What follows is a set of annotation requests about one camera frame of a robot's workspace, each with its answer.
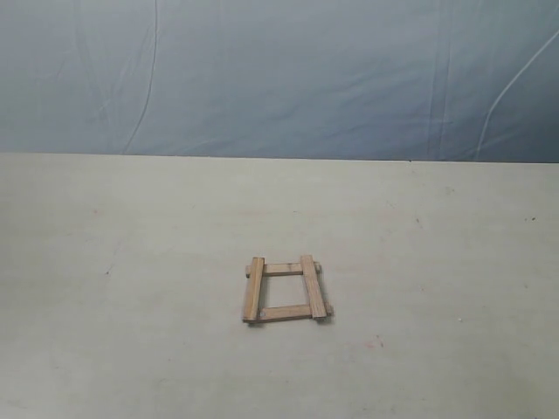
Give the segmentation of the long wooden plank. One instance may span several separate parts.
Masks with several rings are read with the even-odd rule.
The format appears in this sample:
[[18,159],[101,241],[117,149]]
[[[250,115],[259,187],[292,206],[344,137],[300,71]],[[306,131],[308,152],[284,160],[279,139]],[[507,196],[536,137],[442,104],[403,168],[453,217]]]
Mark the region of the long wooden plank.
[[259,314],[259,296],[265,266],[264,258],[253,258],[249,267],[249,276],[245,290],[245,303],[242,320],[251,324],[257,321]]

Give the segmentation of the short wooden plank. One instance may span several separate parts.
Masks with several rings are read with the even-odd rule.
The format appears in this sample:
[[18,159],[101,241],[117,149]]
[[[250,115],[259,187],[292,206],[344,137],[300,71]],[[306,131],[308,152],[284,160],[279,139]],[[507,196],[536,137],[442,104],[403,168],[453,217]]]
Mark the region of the short wooden plank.
[[[251,265],[245,267],[245,277],[249,278],[251,274]],[[321,264],[314,262],[315,271],[321,273]],[[282,276],[303,276],[303,270],[300,263],[287,263],[287,264],[264,264],[263,277],[282,277]]]

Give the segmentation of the brown wooden stick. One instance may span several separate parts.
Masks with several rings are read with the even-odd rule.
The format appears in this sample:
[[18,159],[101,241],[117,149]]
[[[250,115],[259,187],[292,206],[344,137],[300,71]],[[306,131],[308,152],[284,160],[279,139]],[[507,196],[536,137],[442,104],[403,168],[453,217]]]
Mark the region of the brown wooden stick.
[[263,324],[312,318],[313,315],[309,305],[294,305],[265,307],[259,311],[255,319],[242,319],[242,321],[246,324]]

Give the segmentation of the blue-grey backdrop cloth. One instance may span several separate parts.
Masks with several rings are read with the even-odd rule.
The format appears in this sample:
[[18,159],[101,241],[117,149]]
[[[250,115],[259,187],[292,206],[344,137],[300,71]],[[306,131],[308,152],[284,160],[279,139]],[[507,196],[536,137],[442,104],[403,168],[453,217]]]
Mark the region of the blue-grey backdrop cloth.
[[555,162],[555,1],[4,1],[10,152]]

